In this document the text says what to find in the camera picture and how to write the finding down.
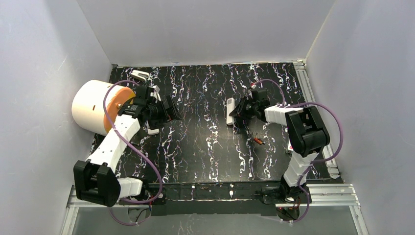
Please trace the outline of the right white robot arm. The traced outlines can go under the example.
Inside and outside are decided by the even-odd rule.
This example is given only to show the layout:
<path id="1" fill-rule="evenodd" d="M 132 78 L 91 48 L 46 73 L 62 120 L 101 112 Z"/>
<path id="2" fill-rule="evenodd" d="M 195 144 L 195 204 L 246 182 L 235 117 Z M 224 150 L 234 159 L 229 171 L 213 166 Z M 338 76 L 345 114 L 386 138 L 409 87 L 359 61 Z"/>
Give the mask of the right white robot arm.
<path id="1" fill-rule="evenodd" d="M 227 125 L 237 119 L 249 120 L 253 117 L 266 122 L 285 126 L 292 147 L 292 155 L 287 170 L 283 174 L 276 194 L 282 198 L 295 197 L 306 193 L 306 175 L 317 156 L 330 143 L 330 136 L 318 110 L 317 103 L 298 106 L 271 104 L 264 88 L 250 89 L 239 102 L 227 99 Z"/>

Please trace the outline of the white remote red label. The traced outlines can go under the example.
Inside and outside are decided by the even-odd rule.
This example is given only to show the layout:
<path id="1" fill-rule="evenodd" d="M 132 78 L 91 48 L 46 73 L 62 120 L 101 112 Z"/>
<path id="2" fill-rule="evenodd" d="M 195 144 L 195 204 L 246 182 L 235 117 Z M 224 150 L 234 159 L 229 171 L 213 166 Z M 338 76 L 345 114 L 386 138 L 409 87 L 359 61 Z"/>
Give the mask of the white remote red label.
<path id="1" fill-rule="evenodd" d="M 293 153 L 293 147 L 292 147 L 292 145 L 291 145 L 291 141 L 288 141 L 288 143 L 287 143 L 287 147 L 286 147 L 286 153 L 288 153 L 288 154 L 292 154 Z"/>

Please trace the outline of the orange battery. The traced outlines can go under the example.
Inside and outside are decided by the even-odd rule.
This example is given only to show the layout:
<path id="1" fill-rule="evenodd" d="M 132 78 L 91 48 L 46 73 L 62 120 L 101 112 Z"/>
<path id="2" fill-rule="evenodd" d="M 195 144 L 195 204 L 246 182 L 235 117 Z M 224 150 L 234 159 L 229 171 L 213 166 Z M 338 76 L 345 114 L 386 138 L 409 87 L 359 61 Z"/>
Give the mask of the orange battery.
<path id="1" fill-rule="evenodd" d="M 265 142 L 263 140 L 259 139 L 259 138 L 254 138 L 254 141 L 256 143 L 260 144 L 260 145 L 264 145 L 265 144 Z"/>

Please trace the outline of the white slim remote control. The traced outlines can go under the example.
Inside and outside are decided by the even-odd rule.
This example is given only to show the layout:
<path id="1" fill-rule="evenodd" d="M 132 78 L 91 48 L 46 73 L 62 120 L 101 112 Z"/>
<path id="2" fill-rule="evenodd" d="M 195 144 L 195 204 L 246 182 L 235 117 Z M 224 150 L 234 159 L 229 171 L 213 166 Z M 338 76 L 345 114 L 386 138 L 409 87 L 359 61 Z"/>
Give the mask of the white slim remote control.
<path id="1" fill-rule="evenodd" d="M 234 125 L 234 117 L 231 116 L 231 112 L 235 109 L 235 99 L 229 98 L 227 99 L 226 105 L 226 125 L 232 126 Z"/>

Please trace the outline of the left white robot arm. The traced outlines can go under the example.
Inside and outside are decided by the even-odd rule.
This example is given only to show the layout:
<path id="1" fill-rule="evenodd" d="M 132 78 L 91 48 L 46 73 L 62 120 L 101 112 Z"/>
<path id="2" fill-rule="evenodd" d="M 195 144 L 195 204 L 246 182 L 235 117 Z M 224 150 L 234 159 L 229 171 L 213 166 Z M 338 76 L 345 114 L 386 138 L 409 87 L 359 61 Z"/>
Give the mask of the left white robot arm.
<path id="1" fill-rule="evenodd" d="M 107 207 L 123 198 L 141 198 L 144 181 L 117 178 L 116 166 L 142 126 L 155 135 L 165 123 L 181 118 L 172 96 L 161 96 L 157 86 L 133 90 L 91 80 L 76 93 L 71 112 L 80 127 L 104 137 L 94 152 L 74 165 L 77 198 Z"/>

